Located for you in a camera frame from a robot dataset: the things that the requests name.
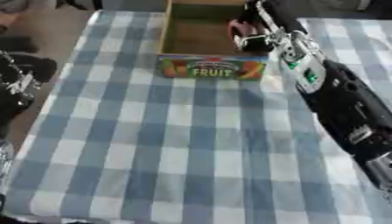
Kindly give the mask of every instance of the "dark object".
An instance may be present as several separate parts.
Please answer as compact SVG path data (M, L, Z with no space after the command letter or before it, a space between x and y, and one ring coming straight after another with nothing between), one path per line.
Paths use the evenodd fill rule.
M0 51L0 127L32 105L42 83L48 82L56 69L51 59Z
M65 0L65 2L69 5L72 5L73 7L75 7L78 10L82 10L82 11L87 11L87 10L91 10L88 5L92 4L92 6L94 7L94 10L98 11L103 9L102 6L102 0Z
M44 223L40 223L40 222L25 222L25 221L21 221L21 220L15 220L12 218L9 218L7 216L3 216L0 215L0 223L1 224L44 224ZM86 222L68 222L67 224L88 224Z
M323 87L313 93L299 91L325 130L360 165L378 187L392 186L392 169L372 171L370 161L392 149L392 114L380 98L345 65L326 59Z

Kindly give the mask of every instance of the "checkered tablecloth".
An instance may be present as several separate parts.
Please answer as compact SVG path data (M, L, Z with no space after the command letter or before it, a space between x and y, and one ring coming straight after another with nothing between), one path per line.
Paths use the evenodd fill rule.
M93 221L392 223L272 54L261 82L168 79L164 15L90 19L17 155L6 210ZM392 105L392 22L303 19Z

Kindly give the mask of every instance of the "open cardboard box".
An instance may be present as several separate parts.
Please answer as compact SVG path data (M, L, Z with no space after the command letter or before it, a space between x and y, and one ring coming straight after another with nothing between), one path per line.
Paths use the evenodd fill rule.
M168 0L159 64L167 77L259 80L268 57L235 49L228 21L244 0Z

